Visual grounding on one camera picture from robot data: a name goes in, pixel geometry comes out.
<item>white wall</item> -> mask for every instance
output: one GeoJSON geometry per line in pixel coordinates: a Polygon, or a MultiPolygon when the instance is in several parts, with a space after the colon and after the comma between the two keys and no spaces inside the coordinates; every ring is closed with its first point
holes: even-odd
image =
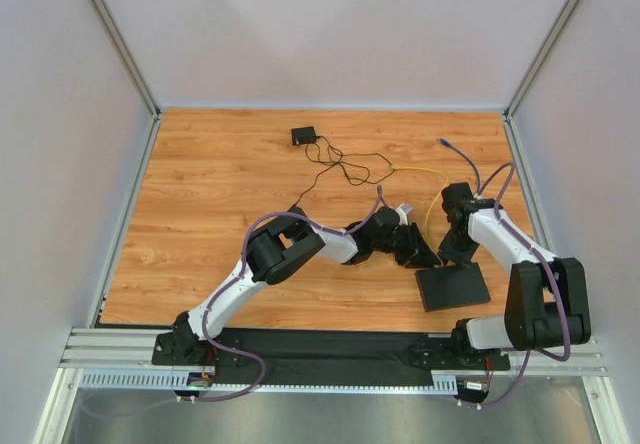
{"type": "Polygon", "coordinates": [[[87,324],[150,115],[87,0],[0,0],[0,441],[87,324]]]}
{"type": "Polygon", "coordinates": [[[515,125],[557,250],[587,270],[592,324],[640,442],[640,0],[584,0],[515,125]]]}
{"type": "Polygon", "coordinates": [[[503,108],[565,0],[107,0],[163,106],[503,108]]]}

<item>aluminum frame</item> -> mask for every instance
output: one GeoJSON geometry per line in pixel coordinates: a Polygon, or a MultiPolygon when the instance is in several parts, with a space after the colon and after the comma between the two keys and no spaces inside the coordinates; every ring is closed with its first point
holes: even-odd
{"type": "MultiPolygon", "coordinates": [[[[151,356],[155,338],[166,328],[157,329],[73,329],[65,346],[60,368],[63,369],[153,369],[183,371],[201,370],[198,366],[155,366],[151,356]]],[[[561,353],[562,348],[552,348],[561,353]]],[[[542,354],[531,355],[527,374],[533,376],[607,376],[607,370],[597,342],[574,346],[573,356],[567,362],[552,361],[542,354]]],[[[512,369],[496,371],[497,375],[512,375],[520,369],[524,352],[510,352],[512,369]]],[[[483,376],[484,371],[442,370],[431,371],[434,375],[483,376]]]]}
{"type": "Polygon", "coordinates": [[[546,249],[552,250],[551,248],[553,247],[553,243],[551,242],[549,227],[547,226],[547,222],[537,205],[539,197],[535,191],[535,187],[533,186],[533,180],[531,179],[526,158],[521,151],[522,145],[517,131],[513,126],[513,119],[503,115],[502,122],[504,125],[505,135],[507,136],[507,143],[509,144],[509,149],[513,156],[513,162],[516,166],[516,173],[518,175],[520,189],[522,190],[522,195],[526,203],[527,213],[529,214],[529,221],[531,221],[531,227],[533,228],[533,235],[540,245],[546,249]]]}
{"type": "Polygon", "coordinates": [[[144,175],[147,172],[149,160],[151,159],[151,153],[153,152],[161,123],[162,113],[153,116],[149,136],[144,146],[144,150],[142,151],[142,157],[140,158],[140,163],[138,164],[138,168],[135,173],[131,192],[129,193],[127,203],[119,219],[118,232],[114,236],[109,247],[108,264],[99,279],[100,291],[96,294],[93,306],[91,307],[91,309],[93,309],[89,320],[89,322],[91,322],[91,326],[95,326],[100,321],[100,314],[102,313],[106,296],[109,293],[109,288],[111,287],[111,281],[113,280],[113,276],[115,275],[116,268],[118,266],[120,253],[122,252],[122,247],[124,246],[124,241],[127,237],[127,230],[129,229],[131,217],[133,216],[133,211],[135,210],[136,202],[138,201],[140,188],[144,181],[144,175]]]}
{"type": "Polygon", "coordinates": [[[582,383],[603,444],[631,444],[609,377],[583,377],[582,383]]]}
{"type": "Polygon", "coordinates": [[[33,444],[59,444],[64,438],[82,369],[58,369],[33,444]]]}
{"type": "MultiPolygon", "coordinates": [[[[212,384],[203,389],[189,384],[188,370],[149,370],[149,369],[84,369],[78,387],[80,389],[134,389],[168,391],[236,392],[246,384],[212,384]]],[[[263,384],[253,392],[261,393],[306,393],[322,394],[391,394],[391,395],[431,395],[455,396],[458,386],[455,375],[440,374],[433,376],[433,384],[428,386],[313,386],[263,384]]]]}
{"type": "Polygon", "coordinates": [[[573,17],[573,14],[575,13],[581,1],[582,0],[566,0],[565,1],[564,5],[562,6],[562,9],[560,10],[560,13],[558,14],[558,17],[556,18],[555,22],[551,26],[551,29],[549,30],[549,33],[547,34],[544,41],[542,42],[542,45],[540,46],[540,49],[538,50],[536,57],[534,57],[533,62],[529,66],[529,69],[527,70],[522,81],[520,82],[520,85],[516,89],[516,92],[513,95],[511,102],[509,102],[509,105],[507,105],[505,109],[504,114],[507,118],[512,117],[518,110],[520,103],[522,102],[525,95],[529,91],[529,88],[535,81],[536,77],[538,77],[538,73],[540,72],[540,69],[542,69],[542,66],[549,58],[549,55],[553,51],[553,48],[555,47],[556,42],[558,42],[558,39],[560,38],[560,36],[562,35],[562,32],[567,27],[567,24],[573,17]]]}
{"type": "Polygon", "coordinates": [[[160,106],[153,98],[149,86],[147,85],[136,61],[129,50],[115,19],[113,18],[109,6],[105,0],[89,0],[91,7],[96,11],[98,19],[102,23],[109,40],[113,43],[115,50],[120,57],[122,64],[129,73],[133,84],[135,85],[140,97],[145,102],[151,114],[155,117],[160,114],[160,106]]]}

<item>wooden floor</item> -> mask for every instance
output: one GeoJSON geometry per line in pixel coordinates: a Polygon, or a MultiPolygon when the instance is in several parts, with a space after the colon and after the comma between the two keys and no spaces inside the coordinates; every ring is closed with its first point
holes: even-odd
{"type": "MultiPolygon", "coordinates": [[[[498,114],[169,110],[145,175],[117,272],[102,314],[104,323],[170,324],[198,305],[227,277],[240,257],[248,226],[272,211],[288,209],[323,169],[291,144],[292,127],[315,126],[347,152],[381,152],[395,165],[434,167],[452,182],[475,182],[470,166],[437,143],[449,139],[474,159],[485,178],[511,159],[498,114]]],[[[376,157],[354,158],[388,172],[376,157]]],[[[495,196],[498,178],[485,196],[495,196]]],[[[443,178],[396,172],[383,182],[392,206],[408,202],[420,224],[443,178]]],[[[361,220],[375,186],[350,186],[334,168],[300,203],[308,216],[343,227],[361,220]]],[[[531,233],[517,180],[503,200],[511,218],[531,233]]],[[[439,243],[447,222],[438,202],[430,232],[439,243]]],[[[508,277],[482,248],[480,265],[491,302],[426,313],[413,270],[379,254],[358,266],[315,259],[294,277],[263,290],[230,321],[232,326],[449,331],[456,320],[504,310],[508,277]]]]}

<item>purple cable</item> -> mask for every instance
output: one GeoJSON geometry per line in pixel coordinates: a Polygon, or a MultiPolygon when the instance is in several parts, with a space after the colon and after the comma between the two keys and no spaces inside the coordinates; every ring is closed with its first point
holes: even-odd
{"type": "Polygon", "coordinates": [[[438,142],[442,144],[444,147],[448,147],[452,151],[458,153],[458,155],[460,155],[465,161],[469,163],[469,165],[473,168],[473,172],[475,172],[476,174],[476,194],[480,194],[480,185],[482,183],[480,182],[480,171],[478,171],[478,167],[476,166],[475,162],[473,162],[473,160],[469,156],[467,156],[464,152],[462,152],[460,149],[458,149],[456,146],[451,144],[446,139],[439,137],[438,142]]]}
{"type": "Polygon", "coordinates": [[[520,372],[518,372],[518,375],[516,376],[516,380],[513,381],[513,384],[511,384],[511,387],[507,390],[507,392],[505,392],[502,396],[500,396],[495,401],[487,402],[486,404],[481,404],[483,408],[497,406],[501,402],[506,401],[509,398],[509,396],[513,394],[513,391],[516,390],[516,388],[520,384],[520,381],[522,381],[522,377],[524,376],[524,371],[527,368],[527,364],[529,364],[530,356],[531,356],[531,351],[527,351],[527,353],[524,355],[522,366],[520,366],[520,372]]]}
{"type": "Polygon", "coordinates": [[[484,181],[484,184],[482,185],[482,187],[478,190],[478,195],[481,196],[482,193],[484,192],[484,190],[487,188],[487,184],[489,184],[494,177],[496,177],[500,171],[502,171],[502,169],[509,167],[509,166],[513,166],[512,163],[510,162],[505,162],[503,165],[501,165],[498,169],[496,169],[495,171],[493,171],[493,174],[491,174],[489,176],[489,179],[487,179],[486,181],[484,181]]]}
{"type": "Polygon", "coordinates": [[[237,354],[237,355],[240,355],[240,356],[249,357],[249,358],[251,358],[251,359],[253,359],[255,361],[258,361],[258,363],[260,364],[260,375],[258,376],[258,378],[252,384],[250,384],[249,386],[245,387],[244,389],[241,389],[240,391],[233,392],[231,394],[226,394],[224,396],[199,397],[199,398],[196,398],[196,401],[200,401],[200,402],[221,402],[221,401],[228,401],[229,399],[234,399],[236,397],[245,396],[245,395],[249,394],[255,387],[260,385],[260,383],[264,379],[264,376],[265,376],[265,374],[267,372],[267,364],[264,362],[264,359],[262,359],[260,356],[258,356],[257,354],[254,354],[252,352],[241,351],[241,350],[234,349],[232,347],[227,347],[227,346],[225,346],[223,344],[220,344],[220,343],[214,341],[213,338],[209,335],[209,332],[207,331],[207,317],[209,316],[209,312],[211,312],[211,307],[213,306],[213,303],[216,301],[216,299],[218,299],[218,297],[220,297],[222,295],[223,292],[225,292],[227,289],[229,289],[231,286],[233,286],[236,282],[238,282],[242,278],[242,276],[244,275],[244,273],[245,273],[245,271],[247,269],[247,247],[249,246],[249,239],[251,238],[251,234],[253,234],[253,231],[255,231],[255,229],[258,227],[258,225],[261,224],[263,221],[266,221],[267,219],[271,219],[273,217],[294,217],[296,219],[300,219],[301,221],[308,222],[312,227],[314,227],[316,229],[320,229],[322,231],[329,232],[331,234],[337,234],[339,236],[346,236],[346,235],[349,235],[349,234],[353,234],[358,229],[360,229],[362,226],[364,226],[367,223],[367,221],[369,221],[369,219],[371,219],[371,216],[373,216],[373,214],[378,209],[378,206],[380,205],[380,202],[382,202],[382,200],[383,200],[383,197],[382,197],[382,186],[379,185],[377,190],[378,190],[378,197],[376,199],[375,204],[371,208],[371,211],[367,215],[367,217],[365,217],[365,219],[360,224],[358,224],[357,226],[354,226],[352,229],[350,229],[348,231],[341,231],[339,229],[334,229],[332,227],[325,227],[325,226],[323,226],[321,224],[318,224],[313,219],[310,219],[310,218],[308,218],[306,216],[301,216],[300,214],[296,214],[296,213],[293,213],[293,212],[270,212],[269,214],[266,214],[266,215],[258,218],[256,220],[256,222],[251,224],[251,227],[249,227],[249,230],[245,234],[244,241],[242,243],[242,266],[240,267],[240,272],[239,272],[237,277],[234,277],[228,283],[226,283],[224,286],[222,286],[216,293],[213,294],[213,296],[211,296],[211,299],[209,299],[209,302],[207,303],[207,307],[206,307],[206,309],[205,309],[205,311],[204,311],[204,313],[202,315],[202,333],[204,334],[204,337],[207,339],[207,341],[212,346],[217,347],[218,349],[220,349],[222,351],[225,351],[225,352],[230,352],[232,354],[237,354]]]}

